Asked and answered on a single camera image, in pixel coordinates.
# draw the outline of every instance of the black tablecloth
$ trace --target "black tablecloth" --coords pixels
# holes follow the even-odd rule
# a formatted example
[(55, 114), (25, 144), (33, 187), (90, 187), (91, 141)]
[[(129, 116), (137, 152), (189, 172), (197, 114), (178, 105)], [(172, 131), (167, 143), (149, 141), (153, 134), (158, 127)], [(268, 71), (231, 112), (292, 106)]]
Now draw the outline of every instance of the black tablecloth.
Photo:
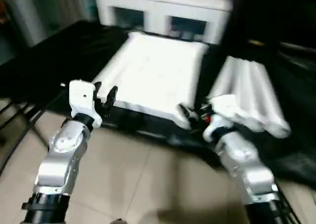
[[(64, 90), (61, 83), (74, 79), (92, 81), (127, 38), (127, 33), (116, 27), (78, 22), (2, 65), (0, 97), (44, 106)], [(208, 94), (226, 56), (221, 47), (209, 46), (201, 61), (196, 106)], [(242, 126), (239, 131), (256, 145), (275, 175), (316, 188), (316, 110), (311, 107), (315, 100), (315, 75), (258, 48), (237, 51), (232, 56), (266, 66), (292, 128), (287, 139), (254, 134)], [(65, 90), (50, 110), (69, 116), (68, 100)], [(172, 121), (115, 107), (103, 126), (159, 139), (163, 144), (198, 155), (213, 167), (219, 166), (217, 156), (200, 137), (190, 135)]]

